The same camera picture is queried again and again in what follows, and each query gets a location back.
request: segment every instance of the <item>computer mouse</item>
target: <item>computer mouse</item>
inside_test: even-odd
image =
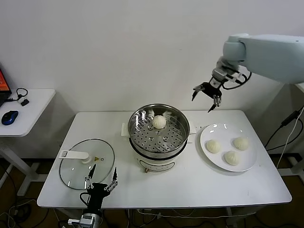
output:
[[[12,110],[12,111],[9,111],[7,113],[5,113],[3,116],[2,116],[2,119],[1,119],[1,122],[3,125],[10,125],[12,124],[15,119],[17,118],[18,116],[18,111],[16,110]]]

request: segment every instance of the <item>laptop screen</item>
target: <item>laptop screen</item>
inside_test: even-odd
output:
[[[0,92],[10,91],[9,85],[6,83],[5,78],[0,70]]]

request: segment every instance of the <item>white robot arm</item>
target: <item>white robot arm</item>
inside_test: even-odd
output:
[[[223,56],[212,71],[211,80],[194,88],[192,100],[202,91],[213,98],[213,106],[209,111],[219,107],[222,95],[220,88],[224,87],[225,82],[232,81],[241,86],[249,79],[239,73],[239,65],[251,73],[286,84],[304,82],[304,38],[248,34],[230,36],[224,44]],[[240,76],[245,78],[243,82],[239,80]]]

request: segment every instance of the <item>white cable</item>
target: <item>white cable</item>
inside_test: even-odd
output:
[[[57,213],[56,213],[56,211],[55,211],[55,208],[53,208],[53,210],[54,210],[55,216],[56,216],[56,218],[57,218],[57,220],[58,220],[58,222],[59,222],[60,220],[59,220],[59,217],[58,217],[58,215],[57,215]]]
[[[31,201],[35,201],[36,202],[36,200],[34,200],[34,199],[31,199],[31,200],[29,200],[29,201],[27,201],[27,202],[25,202],[25,203],[22,203],[22,204],[19,204],[19,205],[16,205],[16,206],[12,206],[10,209],[9,209],[9,212],[8,212],[8,228],[14,228],[15,227],[15,225],[16,225],[16,222],[14,221],[14,218],[12,217],[12,216],[10,216],[10,210],[12,209],[12,208],[15,208],[15,207],[20,207],[20,206],[22,206],[22,205],[25,205],[25,204],[27,204],[27,203],[29,203],[29,202],[31,202]],[[11,220],[13,220],[13,222],[14,222],[14,225],[11,227],[10,226],[10,219]]]
[[[129,224],[130,224],[130,214],[129,214],[129,209],[128,209],[128,225],[127,225],[127,228],[129,227]]]
[[[175,209],[172,209],[172,210],[173,210],[175,213],[177,213],[177,214],[179,214],[180,216],[183,216],[183,217],[190,216],[190,215],[193,214],[193,212],[195,212],[195,209],[193,209],[193,211],[192,211],[190,214],[188,214],[188,215],[183,215],[183,214],[178,213]]]
[[[156,216],[154,216],[147,224],[142,224],[140,227],[144,227],[146,225],[148,225],[150,222],[152,222],[154,219],[156,218]]]
[[[155,215],[155,214],[150,214],[150,213],[142,213],[139,211],[139,209],[137,210],[138,213],[143,214],[143,215]],[[162,217],[170,217],[170,218],[185,218],[185,219],[218,219],[218,218],[222,218],[222,217],[239,217],[239,216],[248,216],[248,215],[254,215],[255,212],[250,213],[250,214],[245,214],[245,215],[222,215],[222,216],[217,216],[217,217],[182,217],[182,216],[168,216],[168,215],[160,215]]]
[[[104,221],[104,219],[102,217],[100,219],[101,219],[101,222],[99,223],[98,226],[101,226],[102,222]]]
[[[16,223],[15,223],[15,221],[14,221],[14,218],[12,217],[12,216],[10,216],[8,213],[6,213],[6,212],[3,212],[2,214],[0,214],[0,217],[2,216],[2,215],[7,215],[8,216],[8,227],[9,228],[14,228],[15,227],[15,225],[16,225]],[[13,220],[13,222],[14,222],[14,226],[12,226],[12,227],[10,227],[10,225],[9,225],[9,219],[11,219],[11,220]]]
[[[296,123],[298,122],[300,116],[302,115],[303,110],[304,110],[304,106],[303,106],[303,108],[302,108],[302,110],[301,110],[301,112],[300,112],[298,118],[297,118],[296,121],[295,121],[294,128],[292,129],[292,131],[290,132],[290,134],[289,134],[289,136],[288,136],[288,138],[287,138],[287,140],[286,140],[284,149],[283,149],[283,151],[282,151],[282,154],[281,154],[281,157],[280,157],[280,159],[279,159],[279,162],[278,162],[277,165],[276,165],[276,168],[277,168],[277,167],[279,166],[279,164],[280,164],[280,161],[281,161],[281,159],[282,159],[282,157],[283,157],[283,153],[285,152],[285,149],[286,149],[287,143],[288,143],[288,141],[289,141],[289,138],[290,138],[290,136],[293,134],[293,132],[294,132],[294,130],[295,130]]]

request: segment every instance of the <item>white plate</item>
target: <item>white plate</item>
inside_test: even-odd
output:
[[[226,123],[215,123],[206,127],[200,136],[200,144],[205,155],[215,165],[232,172],[243,172],[249,170],[257,160],[257,151],[253,144],[253,140],[249,140],[249,147],[245,151],[238,150],[233,141],[238,137],[248,138],[246,133],[235,126]],[[206,148],[206,143],[209,140],[216,140],[221,145],[221,151],[218,153],[211,153]],[[225,159],[224,154],[228,151],[236,151],[240,156],[238,165],[229,165]]]

